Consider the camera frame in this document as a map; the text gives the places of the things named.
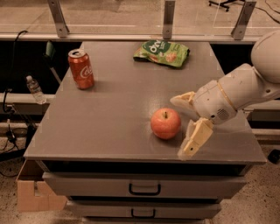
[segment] soda can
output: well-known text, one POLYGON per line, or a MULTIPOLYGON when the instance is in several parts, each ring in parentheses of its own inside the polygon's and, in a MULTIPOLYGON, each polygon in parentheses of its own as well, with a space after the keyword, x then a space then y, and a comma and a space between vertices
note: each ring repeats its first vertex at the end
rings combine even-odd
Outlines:
POLYGON ((74 49, 68 54, 68 62, 77 88, 87 89, 95 84, 88 54, 82 49, 74 49))

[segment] drawer handle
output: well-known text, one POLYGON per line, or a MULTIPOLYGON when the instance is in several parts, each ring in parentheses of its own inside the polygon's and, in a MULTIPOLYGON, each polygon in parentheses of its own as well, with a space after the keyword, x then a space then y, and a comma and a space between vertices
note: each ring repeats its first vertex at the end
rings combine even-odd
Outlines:
POLYGON ((137 219, 153 219, 153 218, 155 218, 155 216, 156 216, 156 209, 153 209, 152 210, 152 215, 149 215, 149 216, 140 216, 140 215, 134 215, 134 209, 132 208, 131 209, 131 216, 133 217, 133 218, 137 218, 137 219))
POLYGON ((161 186, 157 185, 157 191, 156 192, 133 192, 132 190, 132 184, 129 184, 129 193, 132 195, 139 195, 139 196, 156 196, 159 195, 161 191, 161 186))

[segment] chip bag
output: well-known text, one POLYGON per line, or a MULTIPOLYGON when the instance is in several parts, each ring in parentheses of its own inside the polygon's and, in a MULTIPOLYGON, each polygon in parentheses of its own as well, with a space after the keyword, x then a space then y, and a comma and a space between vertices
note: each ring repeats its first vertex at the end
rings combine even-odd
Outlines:
POLYGON ((185 45, 163 40, 150 40, 142 44, 134 53, 133 59, 151 61, 171 67, 182 67, 189 52, 189 48, 185 45))

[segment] table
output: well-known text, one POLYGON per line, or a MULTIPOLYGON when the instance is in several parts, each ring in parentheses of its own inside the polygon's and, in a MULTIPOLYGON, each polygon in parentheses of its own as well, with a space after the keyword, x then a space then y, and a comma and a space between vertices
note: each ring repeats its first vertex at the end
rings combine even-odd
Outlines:
POLYGON ((177 152, 195 115, 169 100, 224 74, 209 43, 181 43, 191 50, 182 68, 134 61, 141 44, 84 42, 94 87, 77 89, 68 71, 24 156, 37 161, 46 183, 85 223, 203 223, 266 158, 239 112, 181 161, 177 152), (162 107, 182 119, 168 141, 151 133, 151 115, 162 107))

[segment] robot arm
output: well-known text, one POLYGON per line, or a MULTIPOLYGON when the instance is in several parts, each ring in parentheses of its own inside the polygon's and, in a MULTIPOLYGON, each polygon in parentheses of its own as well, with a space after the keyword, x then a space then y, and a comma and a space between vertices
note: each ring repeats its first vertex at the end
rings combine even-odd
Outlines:
POLYGON ((251 53, 254 66, 243 64, 219 80, 211 80, 196 93, 171 98, 175 106, 195 111, 197 122, 190 122, 178 153, 193 156, 213 133, 213 126, 237 115, 239 109, 280 97, 280 31, 264 35, 251 53))

